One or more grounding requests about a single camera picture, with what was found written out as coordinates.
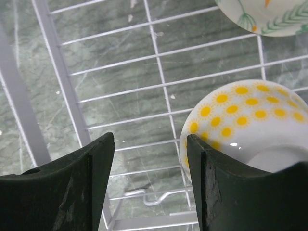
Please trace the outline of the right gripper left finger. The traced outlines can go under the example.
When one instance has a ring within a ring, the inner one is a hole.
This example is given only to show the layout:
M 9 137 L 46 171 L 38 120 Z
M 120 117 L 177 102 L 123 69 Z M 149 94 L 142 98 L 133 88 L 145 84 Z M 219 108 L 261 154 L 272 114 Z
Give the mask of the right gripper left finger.
M 1 230 L 98 230 L 114 153 L 108 132 L 21 175 L 1 176 Z

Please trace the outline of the blue yellow patterned bowl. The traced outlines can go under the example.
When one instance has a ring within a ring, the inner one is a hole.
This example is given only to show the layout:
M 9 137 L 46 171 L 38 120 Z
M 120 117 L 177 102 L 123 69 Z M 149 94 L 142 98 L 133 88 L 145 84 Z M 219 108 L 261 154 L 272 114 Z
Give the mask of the blue yellow patterned bowl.
M 278 172 L 308 159 L 308 106 L 287 87 L 266 80 L 241 80 L 205 96 L 190 112 L 180 136 L 187 177 L 187 137 L 254 168 Z

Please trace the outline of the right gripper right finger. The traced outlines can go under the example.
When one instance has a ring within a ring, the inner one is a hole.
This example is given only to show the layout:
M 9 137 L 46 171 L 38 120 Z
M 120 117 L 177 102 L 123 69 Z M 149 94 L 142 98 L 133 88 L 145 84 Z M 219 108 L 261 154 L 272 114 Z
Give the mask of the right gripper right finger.
M 215 150 L 194 134 L 187 137 L 187 157 L 200 230 L 307 230 L 307 162 L 269 173 Z

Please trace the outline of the orange flower bowl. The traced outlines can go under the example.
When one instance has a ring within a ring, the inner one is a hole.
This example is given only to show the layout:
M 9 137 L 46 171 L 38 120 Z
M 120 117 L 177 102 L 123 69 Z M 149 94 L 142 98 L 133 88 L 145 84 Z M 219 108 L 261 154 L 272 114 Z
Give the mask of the orange flower bowl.
M 266 37 L 307 33 L 306 0 L 217 0 L 219 9 L 239 27 Z

